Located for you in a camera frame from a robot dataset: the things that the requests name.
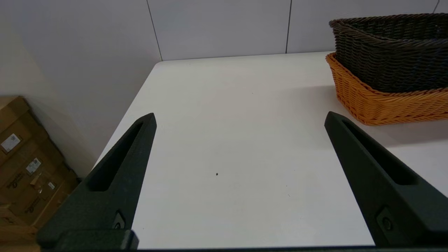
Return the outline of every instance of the basket rim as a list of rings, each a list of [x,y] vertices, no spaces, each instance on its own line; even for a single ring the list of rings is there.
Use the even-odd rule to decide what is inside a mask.
[[[356,77],[353,73],[351,73],[350,70],[345,68],[335,58],[335,55],[336,55],[336,52],[332,52],[325,56],[325,59],[327,60],[330,67],[336,66],[337,68],[343,70],[348,76],[350,76],[356,83],[359,84],[359,86],[356,88],[359,91],[363,92],[365,95],[369,95],[370,99],[379,99],[382,102],[385,102],[385,101],[395,101],[395,100],[402,100],[402,99],[408,99],[408,98],[419,99],[419,100],[434,99],[436,97],[437,98],[440,98],[440,97],[448,98],[448,87],[431,89],[431,90],[423,90],[423,91],[403,92],[403,93],[386,93],[386,92],[381,92],[381,91],[375,90],[375,89],[371,88],[369,85],[367,85],[366,83],[362,82],[358,77]]]
[[[412,19],[420,17],[445,17],[448,19],[448,13],[422,13],[422,14],[399,14],[391,16],[376,16],[376,17],[355,17],[355,18],[341,18],[331,20],[328,24],[331,28],[336,30],[346,30],[356,38],[362,39],[366,42],[373,43],[375,46],[380,46],[383,43],[387,43],[388,46],[403,46],[408,47],[410,45],[414,47],[448,47],[448,39],[391,39],[388,37],[378,36],[371,33],[367,33],[364,30],[353,27],[347,22],[366,22],[376,20],[395,20],[395,19]]]

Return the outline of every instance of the wall seam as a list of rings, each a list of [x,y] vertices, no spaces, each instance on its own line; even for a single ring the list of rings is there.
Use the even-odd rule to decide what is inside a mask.
[[[285,53],[288,53],[288,40],[289,40],[289,25],[291,24],[291,7],[293,5],[293,0],[289,2],[289,18],[288,18],[288,32],[286,33],[286,49]]]
[[[152,20],[151,10],[149,9],[149,2],[146,0],[146,4],[148,5],[149,17],[151,18],[152,29],[154,30],[155,41],[157,42],[157,48],[159,49],[160,60],[164,61],[162,58],[162,52],[160,51],[159,40],[157,39],[157,33],[155,32],[154,21]]]
[[[434,10],[432,11],[432,13],[435,12],[435,10],[437,9],[437,6],[439,6],[440,0],[437,0],[437,3],[435,4]]]

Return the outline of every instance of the orange wicker basket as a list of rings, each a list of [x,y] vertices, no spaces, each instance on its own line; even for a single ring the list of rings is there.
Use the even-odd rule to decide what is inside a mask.
[[[325,59],[333,73],[338,100],[366,125],[448,119],[448,88],[407,93],[384,93],[360,81],[335,59]]]

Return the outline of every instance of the white table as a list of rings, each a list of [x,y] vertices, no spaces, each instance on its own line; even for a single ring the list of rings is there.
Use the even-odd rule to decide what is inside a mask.
[[[330,110],[354,120],[326,54],[154,67],[100,157],[155,113],[139,248],[373,244],[323,126]],[[362,129],[448,195],[448,121]]]

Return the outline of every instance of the wicker basket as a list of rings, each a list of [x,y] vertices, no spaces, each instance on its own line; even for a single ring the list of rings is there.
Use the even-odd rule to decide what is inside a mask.
[[[337,60],[382,92],[448,87],[448,14],[330,21]]]
[[[407,93],[383,93],[361,82],[335,59],[326,60],[333,73],[338,100],[367,125],[422,122],[448,118],[448,88]]]

